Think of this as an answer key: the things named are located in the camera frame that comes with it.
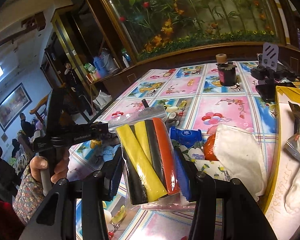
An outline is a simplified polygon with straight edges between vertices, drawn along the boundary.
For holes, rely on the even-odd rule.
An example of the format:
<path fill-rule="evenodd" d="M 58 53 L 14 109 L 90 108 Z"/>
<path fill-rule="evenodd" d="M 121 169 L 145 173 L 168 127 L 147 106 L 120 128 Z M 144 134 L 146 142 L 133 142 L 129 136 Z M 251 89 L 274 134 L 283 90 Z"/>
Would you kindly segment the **floral sleeve left forearm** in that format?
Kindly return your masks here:
<path fill-rule="evenodd" d="M 12 204 L 13 210 L 24 225 L 31 220 L 44 198 L 42 183 L 32 177 L 28 165 L 23 172 L 21 185 Z"/>

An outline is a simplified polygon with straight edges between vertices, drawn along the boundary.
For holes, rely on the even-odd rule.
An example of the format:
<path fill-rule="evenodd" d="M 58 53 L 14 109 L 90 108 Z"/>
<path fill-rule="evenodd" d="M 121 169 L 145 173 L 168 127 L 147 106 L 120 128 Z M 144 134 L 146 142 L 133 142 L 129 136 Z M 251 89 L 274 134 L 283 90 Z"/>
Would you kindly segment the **person's left hand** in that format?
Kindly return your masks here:
<path fill-rule="evenodd" d="M 54 174 L 51 177 L 52 183 L 56 183 L 59 179 L 67 178 L 69 156 L 68 149 L 65 148 L 62 159 L 54 168 Z M 48 169 L 48 162 L 43 157 L 36 156 L 30 161 L 30 172 L 34 180 L 41 182 L 41 170 L 46 169 Z"/>

